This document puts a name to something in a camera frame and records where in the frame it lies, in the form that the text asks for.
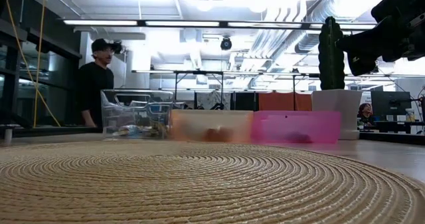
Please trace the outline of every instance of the black cap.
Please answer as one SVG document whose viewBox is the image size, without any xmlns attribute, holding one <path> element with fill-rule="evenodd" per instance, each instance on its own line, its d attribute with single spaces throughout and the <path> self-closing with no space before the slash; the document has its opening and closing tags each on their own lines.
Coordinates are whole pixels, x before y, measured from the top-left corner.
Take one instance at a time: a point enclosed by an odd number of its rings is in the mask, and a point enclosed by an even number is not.
<svg viewBox="0 0 425 224">
<path fill-rule="evenodd" d="M 116 46 L 114 44 L 106 42 L 104 39 L 97 39 L 92 43 L 92 52 L 95 51 L 104 51 L 107 48 L 111 48 L 113 51 L 116 50 Z"/>
</svg>

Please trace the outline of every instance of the round jute rug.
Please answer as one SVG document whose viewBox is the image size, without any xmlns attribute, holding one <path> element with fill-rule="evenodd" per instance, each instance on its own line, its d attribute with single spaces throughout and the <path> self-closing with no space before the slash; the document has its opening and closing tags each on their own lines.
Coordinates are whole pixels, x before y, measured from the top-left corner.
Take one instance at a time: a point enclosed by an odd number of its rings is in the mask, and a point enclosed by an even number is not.
<svg viewBox="0 0 425 224">
<path fill-rule="evenodd" d="M 288 148 L 92 142 L 0 150 L 0 223 L 424 223 L 424 185 Z"/>
</svg>

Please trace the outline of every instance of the desk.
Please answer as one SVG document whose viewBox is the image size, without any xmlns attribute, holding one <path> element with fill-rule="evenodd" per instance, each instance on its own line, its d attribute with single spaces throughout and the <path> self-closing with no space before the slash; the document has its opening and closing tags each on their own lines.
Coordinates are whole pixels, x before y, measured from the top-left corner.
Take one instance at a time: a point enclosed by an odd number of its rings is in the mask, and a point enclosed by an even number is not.
<svg viewBox="0 0 425 224">
<path fill-rule="evenodd" d="M 412 126 L 425 126 L 424 122 L 395 122 L 395 121 L 375 121 L 375 129 L 379 132 L 406 132 L 410 134 Z"/>
</svg>

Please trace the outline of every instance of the cable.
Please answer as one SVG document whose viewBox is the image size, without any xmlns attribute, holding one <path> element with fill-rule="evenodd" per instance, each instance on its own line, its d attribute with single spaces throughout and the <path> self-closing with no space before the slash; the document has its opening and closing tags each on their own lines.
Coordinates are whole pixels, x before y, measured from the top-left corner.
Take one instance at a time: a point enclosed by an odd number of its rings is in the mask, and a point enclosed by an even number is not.
<svg viewBox="0 0 425 224">
<path fill-rule="evenodd" d="M 385 74 L 380 68 L 378 68 L 378 70 L 379 70 L 379 72 L 383 73 L 389 80 L 391 80 L 391 82 L 393 82 L 397 87 L 399 87 L 401 90 L 403 90 L 403 92 L 407 92 L 400 85 L 398 85 L 392 78 L 390 78 L 389 75 Z M 416 108 L 418 109 L 420 121 L 423 122 L 422 115 L 420 115 L 420 111 L 419 111 L 419 105 L 418 105 L 417 101 L 415 101 L 414 103 L 416 105 Z"/>
<path fill-rule="evenodd" d="M 27 67 L 27 72 L 28 72 L 29 78 L 31 79 L 31 82 L 34 84 L 33 76 L 31 75 L 31 72 L 29 71 L 29 65 L 28 65 L 28 62 L 27 62 L 27 60 L 26 60 L 26 58 L 25 58 L 25 55 L 24 55 L 24 52 L 23 52 L 23 50 L 22 50 L 21 43 L 19 42 L 18 32 L 17 32 L 16 27 L 15 27 L 15 22 L 13 21 L 13 15 L 12 15 L 11 6 L 10 6 L 10 4 L 9 4 L 9 0 L 6 0 L 6 5 L 7 5 L 7 10 L 8 10 L 8 12 L 9 12 L 9 18 L 11 19 L 11 22 L 12 22 L 13 32 L 15 33 L 15 38 L 16 38 L 16 41 L 17 41 L 17 43 L 18 43 L 19 52 L 21 53 L 22 59 L 23 59 L 23 61 L 24 61 L 24 63 L 25 63 L 25 66 Z M 40 99 L 41 99 L 42 103 L 44 104 L 44 106 L 46 107 L 47 112 L 48 112 L 48 113 L 52 116 L 52 118 L 54 119 L 54 121 L 56 122 L 56 124 L 58 125 L 58 127 L 60 127 L 60 124 L 59 124 L 58 120 L 54 117 L 54 115 L 53 115 L 53 114 L 52 114 L 52 112 L 50 111 L 50 108 L 48 108 L 47 103 L 46 103 L 46 101 L 44 100 L 44 98 L 43 98 L 42 94 L 40 93 L 40 90 L 39 90 L 38 86 L 36 86 L 36 87 L 35 87 L 35 90 L 36 90 L 37 94 L 39 94 L 39 95 L 40 95 Z"/>
<path fill-rule="evenodd" d="M 46 0 L 42 0 L 42 11 L 41 11 L 41 25 L 40 25 L 40 39 L 39 39 L 39 57 L 37 58 L 37 77 L 35 78 L 36 90 L 39 88 L 39 70 L 40 70 L 40 59 L 41 59 L 41 41 L 43 41 L 43 27 L 44 27 L 44 10 L 46 9 Z M 38 94 L 35 92 L 35 104 L 34 104 L 34 124 L 35 128 L 37 125 L 37 103 Z"/>
</svg>

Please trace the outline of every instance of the ceiling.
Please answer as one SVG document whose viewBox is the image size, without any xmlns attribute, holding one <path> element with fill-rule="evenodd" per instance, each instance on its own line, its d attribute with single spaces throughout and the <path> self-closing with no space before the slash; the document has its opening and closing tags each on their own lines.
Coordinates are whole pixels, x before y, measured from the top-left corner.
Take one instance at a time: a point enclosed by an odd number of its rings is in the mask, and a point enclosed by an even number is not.
<svg viewBox="0 0 425 224">
<path fill-rule="evenodd" d="M 323 22 L 324 18 L 333 15 L 343 22 L 373 22 L 370 9 L 380 0 L 321 0 L 318 5 L 315 4 L 316 1 L 47 0 L 47 7 L 65 19 Z M 318 72 L 317 34 L 258 29 L 193 30 L 137 27 L 86 29 L 106 38 L 112 34 L 144 33 L 144 42 L 148 44 L 152 55 L 151 63 L 157 69 L 182 68 L 185 65 L 193 68 L 197 63 L 203 70 L 212 70 L 219 66 L 241 71 L 287 72 L 298 68 L 300 72 Z M 220 49 L 223 37 L 231 38 L 231 50 Z M 196 40 L 196 44 L 189 42 L 190 39 Z"/>
</svg>

